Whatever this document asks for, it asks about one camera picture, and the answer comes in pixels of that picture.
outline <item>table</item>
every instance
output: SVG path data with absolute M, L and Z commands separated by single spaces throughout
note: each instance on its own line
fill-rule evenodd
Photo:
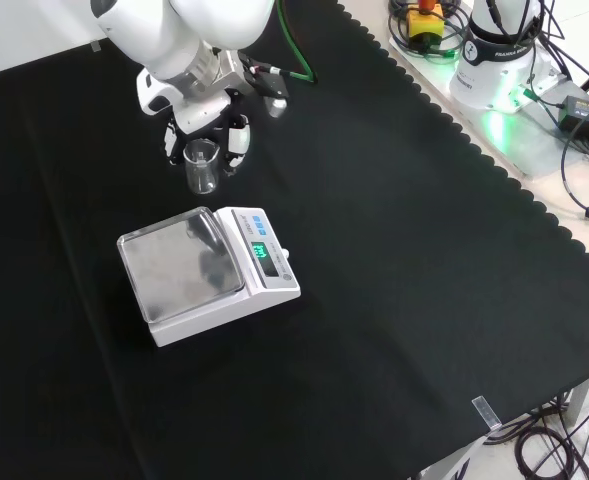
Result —
M 472 143 L 478 145 L 484 154 L 491 155 L 497 161 L 498 165 L 505 168 L 510 178 L 518 179 L 523 185 L 523 188 L 532 192 L 537 200 L 543 202 L 548 211 L 559 219 L 559 224 L 568 228 L 572 232 L 573 237 L 581 241 L 587 251 L 589 251 L 589 222 L 584 220 L 582 212 L 576 208 L 576 205 L 565 192 L 560 172 L 540 179 L 528 178 L 507 161 L 505 156 L 494 145 L 487 142 L 483 137 L 476 135 L 471 128 L 467 128 L 462 115 L 456 109 L 452 108 L 451 105 L 444 103 L 441 100 L 441 95 L 434 90 L 434 87 L 429 82 L 422 81 L 422 76 L 390 45 L 390 34 L 387 27 L 389 2 L 387 0 L 377 0 L 374 2 L 340 0 L 339 3 L 345 7 L 345 10 L 349 12 L 354 20 L 360 22 L 362 26 L 368 29 L 368 32 L 374 36 L 381 48 L 388 52 L 390 57 L 394 58 L 400 66 L 407 68 L 410 74 L 414 75 L 414 81 L 421 86 L 424 93 L 430 96 L 431 102 L 439 105 L 444 112 L 447 112 L 462 125 L 462 131 L 470 137 Z M 466 3 L 473 4 L 473 0 L 468 0 Z M 577 194 L 581 198 L 589 200 L 589 161 L 572 165 L 567 168 L 567 172 L 572 189 L 576 189 Z M 575 390 L 570 410 L 566 415 L 568 422 L 574 424 L 581 411 L 585 410 L 586 407 L 589 408 L 589 380 Z M 482 442 L 475 442 L 469 447 L 461 449 L 451 458 L 448 457 L 448 459 L 445 459 L 441 465 L 435 465 L 435 468 L 430 472 L 429 478 L 451 478 L 452 471 L 456 472 L 460 469 L 467 458 L 473 454 L 475 448 L 481 444 Z
M 465 1 L 468 4 L 473 3 L 471 0 Z M 340 0 L 340 3 L 345 6 L 346 11 L 355 20 L 368 29 L 368 32 L 374 36 L 375 40 L 381 45 L 381 48 L 389 53 L 390 57 L 394 58 L 399 65 L 408 67 L 403 57 L 389 44 L 390 35 L 387 28 L 388 2 L 386 0 L 374 0 L 371 2 L 364 0 Z M 454 117 L 463 126 L 463 133 L 471 138 L 472 143 L 478 145 L 484 154 L 492 156 L 508 172 L 511 178 L 517 179 L 521 182 L 523 188 L 532 192 L 536 200 L 543 202 L 548 211 L 559 219 L 559 224 L 570 230 L 573 237 L 582 242 L 589 252 L 589 222 L 584 220 L 583 213 L 565 192 L 560 172 L 539 179 L 526 178 L 507 162 L 491 144 L 484 142 L 482 138 L 466 128 L 464 122 L 460 120 L 458 112 L 448 105 L 444 105 L 440 101 L 439 95 L 433 91 L 431 85 L 420 83 L 416 79 L 414 81 L 419 83 L 422 91 L 430 96 L 432 103 L 439 105 L 444 112 Z M 589 203 L 589 162 L 586 161 L 569 166 L 567 168 L 567 176 L 571 183 L 572 191 L 579 198 L 584 198 L 585 202 Z

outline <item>white floor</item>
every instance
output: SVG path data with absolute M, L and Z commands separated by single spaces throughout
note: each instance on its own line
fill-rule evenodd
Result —
M 585 411 L 583 416 L 588 414 L 589 410 Z M 563 431 L 560 422 L 558 422 L 556 419 L 551 419 L 548 422 L 548 426 L 554 430 L 557 430 L 559 433 Z M 585 427 L 583 427 L 581 431 L 572 437 L 576 443 L 576 446 L 581 449 L 581 451 L 583 449 L 583 445 L 585 444 L 585 439 L 587 438 L 588 433 L 589 422 L 585 425 Z M 550 448 L 546 446 L 542 437 L 534 437 L 532 440 L 527 442 L 524 456 L 528 464 L 534 468 L 549 451 Z M 585 455 L 585 463 L 587 463 L 589 466 L 589 445 L 587 448 L 587 454 Z M 553 476 L 559 471 L 560 468 L 550 460 L 543 468 L 541 468 L 538 473 L 541 476 Z M 523 478 L 516 467 L 516 461 L 514 459 L 514 442 L 496 447 L 484 446 L 481 448 L 480 452 L 474 456 L 470 462 L 465 480 L 486 480 L 489 478 L 496 480 L 516 480 Z M 581 471 L 579 471 L 574 478 L 582 479 L 584 478 L 584 475 Z

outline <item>white table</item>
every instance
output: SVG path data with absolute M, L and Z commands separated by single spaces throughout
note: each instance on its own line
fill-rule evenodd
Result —
M 390 56 L 398 62 L 399 66 L 407 66 L 403 57 L 400 56 L 388 42 L 390 36 L 387 27 L 388 0 L 339 0 L 339 3 L 345 6 L 346 11 L 350 13 L 355 20 L 358 20 L 363 26 L 367 27 L 369 32 L 374 35 L 376 41 L 381 44 L 381 48 L 387 50 L 390 53 Z M 568 9 L 571 9 L 572 7 L 567 0 L 558 0 L 558 3 L 557 12 L 560 12 L 558 16 L 560 19 L 562 15 L 568 15 Z M 574 8 L 582 8 L 587 12 L 589 10 L 589 2 L 585 2 Z M 581 56 L 583 51 L 581 46 L 585 46 L 585 50 L 587 51 L 589 38 L 585 38 L 586 33 L 583 31 L 583 37 L 573 42 L 571 35 L 578 36 L 576 29 L 571 28 L 575 24 L 576 22 L 572 21 L 570 22 L 570 28 L 564 28 L 568 39 L 564 43 L 561 43 L 561 45 L 562 48 L 567 49 L 568 53 L 572 54 L 574 58 L 582 62 L 586 68 L 589 69 L 589 58 L 586 60 Z M 584 79 L 584 77 L 581 77 L 578 74 L 575 77 L 575 80 L 578 83 L 581 83 Z M 463 133 L 470 136 L 472 143 L 478 145 L 484 154 L 493 157 L 497 165 L 507 170 L 510 177 L 516 178 L 520 181 L 524 189 L 529 190 L 534 194 L 536 200 L 543 202 L 547 206 L 548 212 L 554 214 L 558 218 L 559 224 L 562 227 L 569 229 L 572 232 L 573 238 L 583 243 L 586 251 L 589 252 L 589 222 L 584 219 L 584 212 L 574 204 L 567 195 L 565 188 L 563 187 L 560 171 L 535 180 L 524 177 L 505 158 L 502 158 L 502 154 L 500 154 L 500 152 L 498 152 L 491 144 L 484 142 L 479 136 L 466 128 L 460 119 L 460 115 L 455 110 L 439 101 L 439 97 L 431 85 L 423 84 L 420 81 L 417 81 L 417 83 L 421 85 L 422 91 L 430 96 L 433 103 L 438 104 L 443 111 L 451 115 L 457 123 L 463 125 Z M 566 168 L 566 173 L 572 191 L 579 199 L 583 200 L 585 204 L 589 205 L 589 161 L 583 161 L 568 166 Z M 570 410 L 567 414 L 569 422 L 575 422 L 579 413 L 582 410 L 585 410 L 585 407 L 588 406 L 589 381 L 574 389 Z M 480 438 L 474 443 L 458 450 L 449 457 L 433 465 L 427 471 L 424 480 L 451 479 L 462 465 L 483 444 L 484 440 L 485 437 Z

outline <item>green led light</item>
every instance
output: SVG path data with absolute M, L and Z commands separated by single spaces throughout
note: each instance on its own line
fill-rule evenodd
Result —
M 267 252 L 265 251 L 264 245 L 254 245 L 254 254 L 256 258 L 265 258 L 267 257 Z

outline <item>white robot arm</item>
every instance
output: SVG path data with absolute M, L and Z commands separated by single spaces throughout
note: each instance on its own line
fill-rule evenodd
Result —
M 170 0 L 183 21 L 207 43 L 241 50 L 265 30 L 274 0 Z
M 136 83 L 141 109 L 156 115 L 173 108 L 166 135 L 171 161 L 189 139 L 225 130 L 230 165 L 242 162 L 249 121 L 228 112 L 234 95 L 240 98 L 252 87 L 237 50 L 258 39 L 273 5 L 274 0 L 91 0 L 105 34 L 145 67 Z M 221 127 L 224 119 L 228 129 Z
M 189 68 L 202 41 L 222 50 L 261 35 L 274 0 L 91 0 L 105 34 L 158 80 Z

